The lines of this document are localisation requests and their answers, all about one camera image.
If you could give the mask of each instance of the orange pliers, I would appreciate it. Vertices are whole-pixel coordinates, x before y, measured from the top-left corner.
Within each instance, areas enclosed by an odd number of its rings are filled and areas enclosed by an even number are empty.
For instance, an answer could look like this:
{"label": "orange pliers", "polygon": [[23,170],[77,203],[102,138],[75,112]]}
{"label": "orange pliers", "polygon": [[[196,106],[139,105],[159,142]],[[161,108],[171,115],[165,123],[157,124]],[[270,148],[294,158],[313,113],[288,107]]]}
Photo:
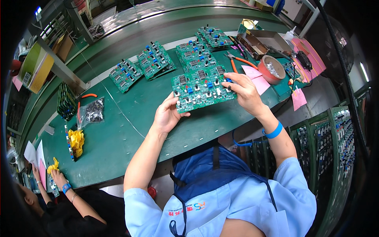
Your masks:
{"label": "orange pliers", "polygon": [[93,97],[97,97],[97,95],[96,94],[86,94],[86,95],[83,95],[83,96],[79,96],[79,98],[78,98],[78,120],[79,120],[79,122],[80,122],[80,101],[81,101],[81,99],[83,99],[83,98],[86,98],[86,97],[90,97],[90,96],[93,96]]}
{"label": "orange pliers", "polygon": [[230,62],[232,63],[233,71],[234,71],[235,73],[238,73],[238,72],[237,72],[236,65],[234,64],[233,59],[236,59],[236,60],[241,61],[241,62],[243,62],[243,63],[247,63],[248,65],[250,65],[250,66],[252,66],[253,68],[255,68],[255,69],[258,70],[257,66],[254,65],[254,64],[252,64],[251,62],[246,61],[245,59],[242,59],[242,58],[237,58],[237,57],[234,56],[233,54],[229,53],[229,51],[226,51],[226,52],[227,52],[228,54],[227,54],[227,55],[224,54],[224,55],[230,59]]}

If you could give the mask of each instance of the person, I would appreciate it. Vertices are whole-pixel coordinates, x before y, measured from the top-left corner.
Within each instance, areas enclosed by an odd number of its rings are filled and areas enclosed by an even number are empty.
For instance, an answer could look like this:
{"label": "person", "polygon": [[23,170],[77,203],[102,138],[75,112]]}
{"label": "person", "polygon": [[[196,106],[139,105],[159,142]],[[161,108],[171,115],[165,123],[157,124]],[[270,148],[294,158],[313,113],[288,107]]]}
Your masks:
{"label": "person", "polygon": [[86,190],[76,193],[68,187],[63,173],[52,170],[51,175],[60,190],[65,190],[67,199],[57,205],[52,202],[43,187],[39,171],[33,165],[33,175],[47,205],[44,211],[38,197],[27,187],[17,185],[19,194],[40,218],[49,236],[114,236],[120,237],[127,231],[124,222],[124,201],[102,190]]}
{"label": "person", "polygon": [[125,222],[131,236],[305,236],[310,229],[316,198],[294,144],[249,77],[224,76],[235,83],[222,85],[230,86],[238,103],[263,125],[276,160],[274,180],[252,173],[240,158],[214,146],[173,162],[174,194],[162,211],[147,187],[168,133],[181,117],[190,116],[177,113],[178,98],[171,93],[125,172]]}

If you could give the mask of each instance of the blue apron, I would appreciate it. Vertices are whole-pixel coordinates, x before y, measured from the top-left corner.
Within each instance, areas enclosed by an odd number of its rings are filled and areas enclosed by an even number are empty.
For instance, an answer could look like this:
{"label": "blue apron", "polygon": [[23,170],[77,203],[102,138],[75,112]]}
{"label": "blue apron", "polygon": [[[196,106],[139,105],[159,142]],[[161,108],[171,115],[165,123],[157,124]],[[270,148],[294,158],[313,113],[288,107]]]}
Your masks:
{"label": "blue apron", "polygon": [[184,230],[178,235],[176,221],[170,222],[170,231],[175,237],[184,237],[187,214],[185,203],[196,196],[214,191],[239,177],[253,177],[266,184],[271,201],[277,210],[268,179],[251,172],[247,164],[223,146],[209,148],[174,165],[174,196],[183,205]]}

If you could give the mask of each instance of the hand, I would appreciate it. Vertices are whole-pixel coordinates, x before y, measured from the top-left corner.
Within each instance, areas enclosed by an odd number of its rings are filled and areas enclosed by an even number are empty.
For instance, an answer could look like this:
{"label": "hand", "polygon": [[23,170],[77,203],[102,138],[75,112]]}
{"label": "hand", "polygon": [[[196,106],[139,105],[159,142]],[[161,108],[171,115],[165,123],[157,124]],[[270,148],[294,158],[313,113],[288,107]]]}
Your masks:
{"label": "hand", "polygon": [[36,167],[34,167],[33,164],[32,164],[31,166],[32,166],[32,168],[33,168],[33,175],[34,175],[34,178],[36,179],[37,182],[38,182],[38,181],[41,181],[41,178],[40,178],[40,176],[39,176],[39,170],[38,170]]}
{"label": "hand", "polygon": [[59,172],[58,170],[52,170],[51,176],[54,182],[56,183],[56,185],[58,186],[58,188],[60,190],[63,190],[63,185],[68,183],[63,173]]}
{"label": "hand", "polygon": [[251,79],[244,75],[235,72],[224,73],[224,76],[238,83],[222,82],[221,85],[229,87],[237,93],[237,101],[247,112],[254,117],[264,113],[266,105],[260,99],[257,88]]}
{"label": "hand", "polygon": [[178,100],[179,98],[174,98],[174,93],[171,92],[171,94],[163,101],[155,112],[152,128],[155,128],[158,132],[167,135],[179,122],[181,117],[188,117],[191,115],[189,112],[178,114],[175,105]]}

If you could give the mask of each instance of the fluorescent light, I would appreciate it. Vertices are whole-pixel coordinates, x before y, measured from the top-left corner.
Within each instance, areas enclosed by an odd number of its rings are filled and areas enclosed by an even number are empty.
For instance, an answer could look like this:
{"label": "fluorescent light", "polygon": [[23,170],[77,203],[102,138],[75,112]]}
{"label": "fluorescent light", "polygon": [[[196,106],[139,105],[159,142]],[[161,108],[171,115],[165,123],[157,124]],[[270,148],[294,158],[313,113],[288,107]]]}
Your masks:
{"label": "fluorescent light", "polygon": [[367,76],[367,73],[366,73],[365,67],[363,67],[363,64],[362,64],[362,63],[360,63],[360,67],[362,68],[363,74],[365,75],[365,77],[366,77],[366,81],[368,82],[368,76]]}

